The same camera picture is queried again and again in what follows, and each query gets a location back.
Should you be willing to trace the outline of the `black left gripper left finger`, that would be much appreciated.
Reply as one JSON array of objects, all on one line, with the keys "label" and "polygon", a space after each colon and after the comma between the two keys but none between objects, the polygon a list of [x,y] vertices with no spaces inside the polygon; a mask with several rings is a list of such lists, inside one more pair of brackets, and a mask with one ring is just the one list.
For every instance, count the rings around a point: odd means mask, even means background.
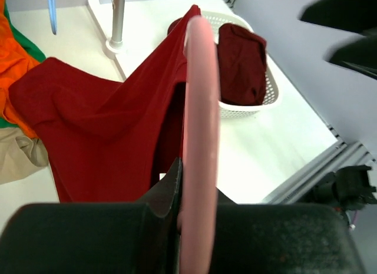
[{"label": "black left gripper left finger", "polygon": [[177,273],[183,164],[122,203],[21,207],[1,235],[2,273]]}]

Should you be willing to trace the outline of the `dark red t shirt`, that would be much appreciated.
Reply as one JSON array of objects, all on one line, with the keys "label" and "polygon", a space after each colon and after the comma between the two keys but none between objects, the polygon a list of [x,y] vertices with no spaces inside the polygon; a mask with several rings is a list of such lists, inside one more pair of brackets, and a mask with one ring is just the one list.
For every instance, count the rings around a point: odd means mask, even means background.
[{"label": "dark red t shirt", "polygon": [[48,58],[10,86],[14,109],[48,152],[60,202],[133,201],[181,156],[183,44],[193,5],[124,81]]}]

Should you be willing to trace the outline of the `pink plastic hanger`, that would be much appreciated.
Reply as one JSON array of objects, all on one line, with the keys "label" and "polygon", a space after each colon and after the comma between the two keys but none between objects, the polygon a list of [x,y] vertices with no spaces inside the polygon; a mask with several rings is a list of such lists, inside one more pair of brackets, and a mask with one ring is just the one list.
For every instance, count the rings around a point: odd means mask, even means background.
[{"label": "pink plastic hanger", "polygon": [[208,273],[217,209],[219,68],[209,22],[189,20],[184,42],[187,82],[183,134],[180,273]]}]

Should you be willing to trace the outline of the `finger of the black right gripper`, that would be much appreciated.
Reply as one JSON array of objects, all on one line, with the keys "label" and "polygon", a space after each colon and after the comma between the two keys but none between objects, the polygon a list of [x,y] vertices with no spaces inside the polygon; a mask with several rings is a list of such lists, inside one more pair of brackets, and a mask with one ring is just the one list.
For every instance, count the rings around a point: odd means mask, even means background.
[{"label": "finger of the black right gripper", "polygon": [[315,0],[303,9],[300,20],[363,34],[376,28],[376,0]]},{"label": "finger of the black right gripper", "polygon": [[333,46],[323,57],[325,61],[372,79],[376,79],[376,29],[362,37]]}]

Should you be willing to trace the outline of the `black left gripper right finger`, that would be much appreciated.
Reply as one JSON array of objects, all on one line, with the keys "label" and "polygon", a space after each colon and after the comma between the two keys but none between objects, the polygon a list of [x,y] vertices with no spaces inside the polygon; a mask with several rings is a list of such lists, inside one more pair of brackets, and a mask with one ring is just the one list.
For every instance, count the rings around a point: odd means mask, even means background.
[{"label": "black left gripper right finger", "polygon": [[365,273],[345,221],[319,204],[237,204],[218,193],[211,273]]}]

